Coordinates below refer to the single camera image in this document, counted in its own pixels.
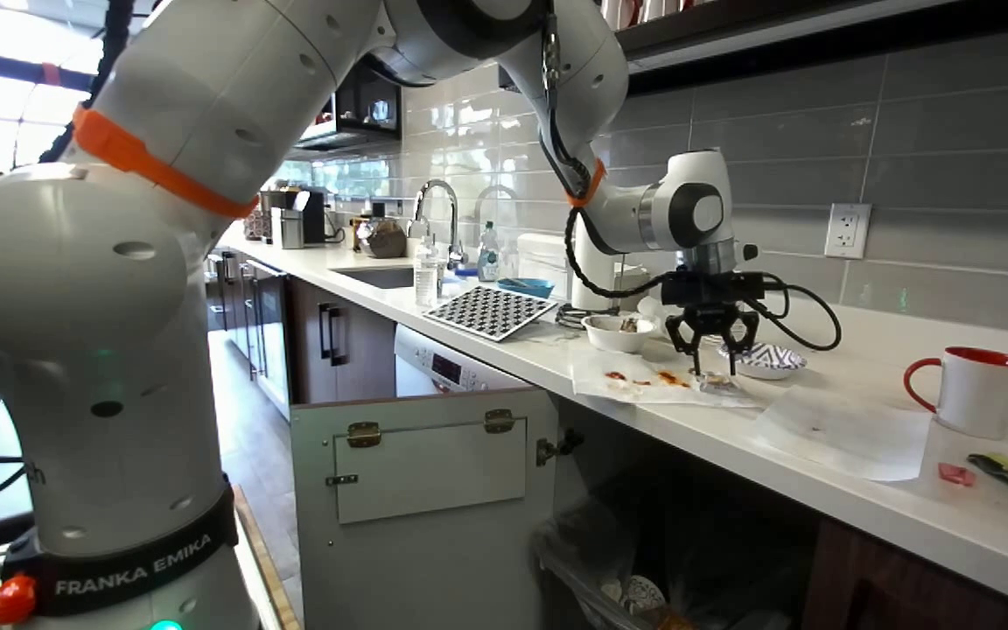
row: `dish rack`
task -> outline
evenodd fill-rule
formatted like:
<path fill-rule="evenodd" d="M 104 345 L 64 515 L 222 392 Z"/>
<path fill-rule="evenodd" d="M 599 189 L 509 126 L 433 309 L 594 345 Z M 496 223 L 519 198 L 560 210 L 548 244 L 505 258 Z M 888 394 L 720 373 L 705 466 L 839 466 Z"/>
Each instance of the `dish rack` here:
<path fill-rule="evenodd" d="M 426 318 L 502 342 L 552 309 L 555 303 L 548 298 L 475 282 L 471 289 L 426 311 Z"/>

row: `shelf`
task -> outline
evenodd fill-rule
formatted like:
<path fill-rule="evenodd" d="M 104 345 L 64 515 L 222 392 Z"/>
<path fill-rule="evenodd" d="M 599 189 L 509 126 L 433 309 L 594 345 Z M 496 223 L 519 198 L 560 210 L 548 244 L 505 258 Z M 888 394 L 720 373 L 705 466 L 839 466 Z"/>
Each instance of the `shelf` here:
<path fill-rule="evenodd" d="M 715 0 L 616 30 L 630 71 L 666 71 L 851 23 L 900 18 L 957 0 Z"/>

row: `cabinet handle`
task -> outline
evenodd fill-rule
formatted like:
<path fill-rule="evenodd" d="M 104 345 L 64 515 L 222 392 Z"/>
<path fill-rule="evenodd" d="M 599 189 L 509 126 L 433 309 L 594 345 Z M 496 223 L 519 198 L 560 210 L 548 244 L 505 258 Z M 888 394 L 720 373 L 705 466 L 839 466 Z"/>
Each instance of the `cabinet handle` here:
<path fill-rule="evenodd" d="M 329 309 L 329 364 L 345 364 L 350 357 L 345 353 L 341 353 L 341 342 L 335 342 L 335 323 L 341 323 L 341 309 Z"/>
<path fill-rule="evenodd" d="M 331 342 L 329 342 L 329 337 L 331 337 L 331 326 L 329 326 L 329 303 L 317 303 L 317 349 L 321 349 L 321 359 L 329 359 L 331 357 Z"/>

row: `bottle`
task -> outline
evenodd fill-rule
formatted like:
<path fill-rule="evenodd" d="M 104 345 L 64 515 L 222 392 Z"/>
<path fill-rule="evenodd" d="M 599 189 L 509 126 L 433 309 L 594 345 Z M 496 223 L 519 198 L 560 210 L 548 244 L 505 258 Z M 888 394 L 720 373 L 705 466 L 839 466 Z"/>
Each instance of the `bottle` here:
<path fill-rule="evenodd" d="M 445 275 L 445 244 L 432 235 L 415 239 L 413 252 L 413 300 L 420 311 L 433 311 L 440 303 L 440 275 Z"/>
<path fill-rule="evenodd" d="M 496 235 L 492 220 L 483 220 L 475 270 L 478 270 L 483 282 L 502 280 L 502 235 Z"/>

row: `white cabinet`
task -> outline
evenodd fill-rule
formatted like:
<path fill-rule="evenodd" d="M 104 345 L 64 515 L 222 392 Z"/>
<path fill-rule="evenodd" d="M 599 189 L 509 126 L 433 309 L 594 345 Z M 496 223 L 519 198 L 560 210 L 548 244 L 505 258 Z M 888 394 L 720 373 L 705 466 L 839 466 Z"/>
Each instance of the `white cabinet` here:
<path fill-rule="evenodd" d="M 534 630 L 555 427 L 533 389 L 295 405 L 307 626 Z"/>

